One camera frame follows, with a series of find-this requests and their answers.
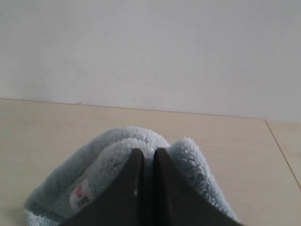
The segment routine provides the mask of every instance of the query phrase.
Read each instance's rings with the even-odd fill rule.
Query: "red logo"
[[[83,191],[83,188],[81,187],[81,185],[79,185],[79,187],[76,190],[76,195],[77,197],[81,198],[81,192]]]

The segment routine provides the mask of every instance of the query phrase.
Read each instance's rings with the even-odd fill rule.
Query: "white wall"
[[[0,97],[301,121],[301,0],[2,0]]]

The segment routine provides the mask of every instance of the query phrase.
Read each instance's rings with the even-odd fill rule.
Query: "small tag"
[[[81,211],[95,199],[88,184],[88,179],[84,179],[70,195],[70,206],[74,212]]]

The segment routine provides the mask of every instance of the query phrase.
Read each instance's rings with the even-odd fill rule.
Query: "black object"
[[[155,225],[240,226],[186,182],[164,148],[154,157]]]
[[[143,226],[141,219],[144,157],[133,149],[123,170],[93,203],[60,226]],[[154,225],[242,226],[201,197],[177,170],[168,152],[154,156]]]
[[[60,226],[140,226],[143,165],[142,151],[133,149],[104,193]]]

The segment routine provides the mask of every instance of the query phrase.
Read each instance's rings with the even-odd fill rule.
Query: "beige floor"
[[[51,170],[127,125],[194,139],[247,226],[300,225],[301,124],[11,100],[0,100],[0,225],[24,226],[22,204]]]

